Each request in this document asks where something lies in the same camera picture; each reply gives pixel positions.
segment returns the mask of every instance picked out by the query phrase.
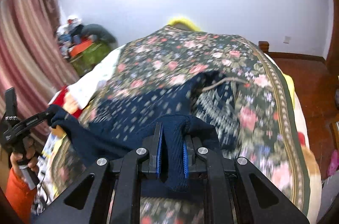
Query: green bag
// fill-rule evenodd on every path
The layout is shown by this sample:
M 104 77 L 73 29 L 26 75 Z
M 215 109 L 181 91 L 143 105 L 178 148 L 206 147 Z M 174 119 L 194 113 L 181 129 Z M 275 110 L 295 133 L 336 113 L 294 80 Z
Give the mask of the green bag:
M 93 70 L 93 68 L 110 52 L 110 46 L 104 42 L 95 42 L 86 50 L 72 58 L 70 62 L 77 71 L 79 77 L 83 77 L 85 74 Z

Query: wooden door frame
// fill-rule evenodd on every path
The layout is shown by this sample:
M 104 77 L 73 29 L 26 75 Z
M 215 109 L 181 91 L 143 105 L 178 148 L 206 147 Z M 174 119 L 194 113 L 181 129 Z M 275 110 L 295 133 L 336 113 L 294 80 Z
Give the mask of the wooden door frame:
M 339 0 L 333 0 L 333 30 L 326 67 L 334 75 L 339 75 Z

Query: wooden floor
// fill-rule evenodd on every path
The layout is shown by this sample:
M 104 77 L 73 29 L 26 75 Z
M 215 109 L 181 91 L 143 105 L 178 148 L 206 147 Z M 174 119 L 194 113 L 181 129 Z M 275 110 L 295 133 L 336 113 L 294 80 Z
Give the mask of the wooden floor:
M 320 167 L 321 178 L 327 177 L 331 154 L 334 150 L 330 121 L 339 113 L 335 106 L 338 77 L 330 75 L 319 61 L 275 58 L 280 69 L 294 81 L 306 119 L 310 149 Z

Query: blue gripper pad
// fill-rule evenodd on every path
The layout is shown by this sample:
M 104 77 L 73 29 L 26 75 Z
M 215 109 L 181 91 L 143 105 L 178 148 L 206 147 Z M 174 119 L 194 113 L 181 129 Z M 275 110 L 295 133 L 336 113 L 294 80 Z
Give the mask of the blue gripper pad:
M 183 161 L 184 161 L 184 174 L 185 178 L 187 179 L 189 177 L 189 155 L 187 153 L 187 146 L 185 141 L 184 141 Z
M 157 177 L 160 177 L 160 171 L 161 171 L 161 154 L 162 154 L 162 144 L 164 141 L 164 135 L 163 135 L 163 128 L 161 127 L 160 131 L 160 137 L 159 137 L 159 144 L 158 144 L 158 150 L 157 150 L 157 169 L 156 174 Z

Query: human hand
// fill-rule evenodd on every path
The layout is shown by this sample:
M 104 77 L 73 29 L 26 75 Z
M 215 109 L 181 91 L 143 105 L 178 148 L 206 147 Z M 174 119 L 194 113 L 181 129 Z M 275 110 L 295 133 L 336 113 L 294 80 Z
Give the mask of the human hand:
M 28 163 L 28 167 L 35 172 L 36 174 L 38 174 L 39 172 L 39 167 L 37 166 L 38 163 L 38 158 L 36 156 L 34 156 L 35 154 L 35 148 L 33 146 L 33 139 L 29 138 L 27 141 L 27 146 L 28 148 L 26 148 L 26 158 L 27 159 L 31 159 Z M 24 181 L 24 176 L 21 172 L 21 169 L 18 166 L 17 161 L 22 159 L 22 154 L 17 153 L 17 152 L 12 152 L 10 160 L 11 160 L 11 164 L 12 164 L 12 168 L 14 173 Z

